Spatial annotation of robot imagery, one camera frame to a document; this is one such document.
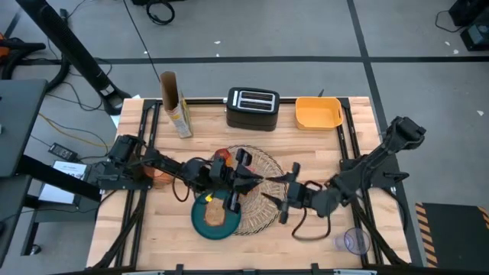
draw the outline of wooden tabletop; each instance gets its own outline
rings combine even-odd
[[[380,142],[371,104],[368,97],[351,97],[350,103],[358,143],[361,152],[367,154]],[[138,134],[142,104],[143,99],[125,100],[117,134]],[[208,158],[219,148],[248,144],[268,152],[284,171],[289,171],[294,161],[300,163],[300,182],[323,183],[339,171],[341,152],[336,131],[298,130],[294,104],[280,105],[277,129],[272,132],[228,127],[224,105],[190,105],[189,109],[194,135],[188,139],[178,138],[168,116],[160,113],[155,147],[175,160]],[[149,114],[146,129],[150,128],[151,118]],[[349,155],[353,156],[349,139],[347,144]],[[185,193],[183,183],[177,182],[176,191]],[[401,258],[410,261],[396,202],[378,189],[371,189],[370,194],[379,232]],[[100,207],[87,266],[102,258],[120,232],[125,198],[126,191],[118,191]],[[337,251],[333,245],[335,236],[353,227],[350,207],[340,206],[334,211],[331,235],[321,241],[300,242],[290,236],[302,216],[302,210],[298,209],[290,209],[286,225],[275,221],[255,235],[233,235],[221,241],[210,241],[192,227],[189,216],[192,204],[192,196],[187,202],[178,202],[170,185],[157,184],[148,193],[138,270],[174,270],[177,264],[184,264],[187,270],[309,269],[311,263],[318,263],[319,268],[361,267],[359,256]],[[326,225],[325,219],[308,215],[298,235],[324,234]],[[131,253],[131,242],[132,236],[129,236],[125,264]]]

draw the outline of toaster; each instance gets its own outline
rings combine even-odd
[[[256,88],[231,88],[226,102],[229,126],[258,131],[273,131],[277,126],[278,92]]]

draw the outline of concrete floor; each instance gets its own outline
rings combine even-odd
[[[56,10],[72,11],[80,1],[48,2]],[[486,56],[487,52],[469,53],[458,34],[434,26],[436,13],[448,9],[453,2],[354,0],[350,4],[355,4],[370,57]],[[216,54],[361,56],[347,0],[186,0],[173,4],[176,19],[166,27],[152,24],[143,8],[130,1],[128,4],[153,58],[216,57]],[[18,6],[13,0],[0,5],[0,31],[5,31]],[[119,61],[110,73],[117,86],[132,95],[160,96],[151,65],[123,64],[125,58],[146,59],[147,54],[121,0],[87,0],[70,18],[70,24],[94,57]],[[440,24],[454,28],[448,15],[441,15]],[[47,42],[26,14],[21,16],[11,36]],[[53,59],[53,54],[43,50],[30,56],[35,57]],[[387,121],[396,115],[408,115],[428,130],[421,148],[398,154],[401,170],[411,174],[404,185],[412,217],[415,218],[414,202],[480,205],[489,209],[489,185],[485,182],[489,172],[484,165],[489,153],[489,145],[484,142],[489,135],[489,63],[391,62],[372,63],[372,67]],[[52,79],[58,69],[54,65],[20,66],[14,79]],[[232,86],[273,89],[281,95],[317,95],[325,89],[324,95],[372,96],[369,88],[372,76],[366,75],[362,62],[158,63],[156,69],[159,73],[176,71],[179,86],[187,97],[224,96]],[[74,85],[84,104],[98,105],[99,99],[83,78],[69,76],[66,81]],[[75,99],[67,85],[61,85],[53,94]],[[478,111],[487,114],[480,116]],[[52,97],[45,98],[41,112],[62,125],[93,131],[107,142],[114,138],[116,129],[104,112],[84,112],[72,103]],[[100,147],[64,137],[40,119],[32,134],[83,156],[104,153]],[[48,164],[55,160],[48,154],[47,146],[34,139],[29,140],[26,153]],[[34,184],[32,193],[38,192],[38,188]],[[35,242],[43,252],[20,257],[28,218],[29,214],[22,215],[0,274],[59,273],[85,267],[94,226],[92,219],[41,225]]]

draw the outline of power adapter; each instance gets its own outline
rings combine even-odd
[[[78,162],[78,154],[66,147],[63,147],[56,142],[51,145],[49,148],[48,152],[52,153],[53,155],[62,158],[66,161],[69,162]]]

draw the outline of green plate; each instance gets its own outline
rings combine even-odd
[[[192,213],[190,215],[192,219],[192,225],[195,230],[201,234],[204,238],[210,240],[221,240],[231,235],[238,228],[239,221],[241,220],[241,210],[238,214],[234,212],[226,211],[224,222],[219,226],[210,226],[204,219],[206,214],[206,197],[209,193],[203,193],[193,203]],[[230,192],[225,190],[218,190],[214,193],[214,198],[222,199],[229,196]]]

